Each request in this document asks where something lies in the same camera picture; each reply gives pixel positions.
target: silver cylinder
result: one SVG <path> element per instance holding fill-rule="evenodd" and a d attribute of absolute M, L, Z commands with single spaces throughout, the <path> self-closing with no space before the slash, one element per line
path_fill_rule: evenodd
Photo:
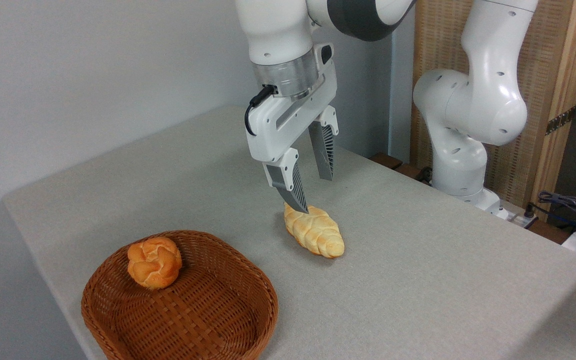
<path fill-rule="evenodd" d="M 301 57 L 281 64 L 253 64 L 254 75 L 259 85 L 273 85 L 276 96 L 299 96 L 308 92 L 317 79 L 317 61 L 311 48 Z"/>

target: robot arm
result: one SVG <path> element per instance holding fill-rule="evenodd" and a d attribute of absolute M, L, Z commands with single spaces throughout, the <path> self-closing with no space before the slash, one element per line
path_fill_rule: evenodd
<path fill-rule="evenodd" d="M 499 197 L 484 189 L 487 153 L 526 125 L 517 60 L 538 0 L 474 0 L 461 43 L 469 74 L 426 72 L 414 86 L 432 141 L 432 186 L 504 217 Z"/>
<path fill-rule="evenodd" d="M 332 44 L 313 44 L 318 27 L 364 41 L 386 37 L 415 0 L 236 0 L 254 74 L 262 88 L 246 111 L 250 155 L 262 162 L 268 184 L 288 205 L 307 213 L 292 148 L 308 128 L 320 178 L 332 180 L 339 134 Z"/>

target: wicker basket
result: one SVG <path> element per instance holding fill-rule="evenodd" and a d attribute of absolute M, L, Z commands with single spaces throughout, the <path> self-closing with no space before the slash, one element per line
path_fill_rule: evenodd
<path fill-rule="evenodd" d="M 267 276 L 214 235 L 179 230 L 151 237 L 167 237 L 181 251 L 172 285 L 137 285 L 128 275 L 126 245 L 84 289 L 81 314 L 103 353 L 117 360 L 258 358 L 277 323 L 277 294 Z"/>

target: bread roll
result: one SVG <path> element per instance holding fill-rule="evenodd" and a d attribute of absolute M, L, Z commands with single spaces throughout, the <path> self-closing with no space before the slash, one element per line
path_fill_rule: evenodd
<path fill-rule="evenodd" d="M 339 233 L 339 226 L 326 211 L 309 205 L 309 214 L 304 214 L 294 210 L 285 202 L 283 207 L 286 230 L 293 235 L 300 246 L 314 255 L 322 255 L 326 258 L 343 255 L 345 246 Z"/>
<path fill-rule="evenodd" d="M 167 237 L 153 237 L 128 248 L 128 274 L 148 289 L 172 284 L 181 269 L 181 253 Z"/>

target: braided bread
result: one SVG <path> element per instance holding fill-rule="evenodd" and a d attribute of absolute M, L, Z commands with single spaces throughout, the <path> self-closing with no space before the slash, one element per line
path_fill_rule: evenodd
<path fill-rule="evenodd" d="M 339 226 L 326 211 L 309 205 L 309 214 L 304 214 L 294 210 L 285 202 L 283 207 L 286 230 L 300 246 L 314 255 L 322 255 L 326 258 L 343 255 L 345 246 Z"/>

